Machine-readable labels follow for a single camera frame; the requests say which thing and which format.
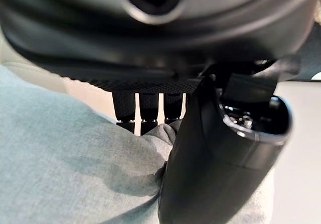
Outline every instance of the grey fabric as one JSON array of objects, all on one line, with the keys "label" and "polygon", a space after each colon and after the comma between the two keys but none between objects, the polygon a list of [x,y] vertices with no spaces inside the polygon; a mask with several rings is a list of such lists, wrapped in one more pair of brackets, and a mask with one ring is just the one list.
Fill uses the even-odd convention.
[{"label": "grey fabric", "polygon": [[[179,123],[138,137],[0,66],[0,223],[158,223]],[[268,223],[272,175],[230,224]]]}]

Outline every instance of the textured black surface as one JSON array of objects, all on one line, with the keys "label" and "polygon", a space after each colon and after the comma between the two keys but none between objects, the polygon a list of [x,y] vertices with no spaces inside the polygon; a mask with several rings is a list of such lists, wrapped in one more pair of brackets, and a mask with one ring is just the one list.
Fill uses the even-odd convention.
[{"label": "textured black surface", "polygon": [[172,83],[149,83],[131,81],[96,81],[82,79],[84,82],[110,92],[136,92],[136,93],[192,93],[199,81],[178,81]]},{"label": "textured black surface", "polygon": [[112,94],[116,118],[122,122],[135,119],[136,101],[134,93],[118,92]]}]

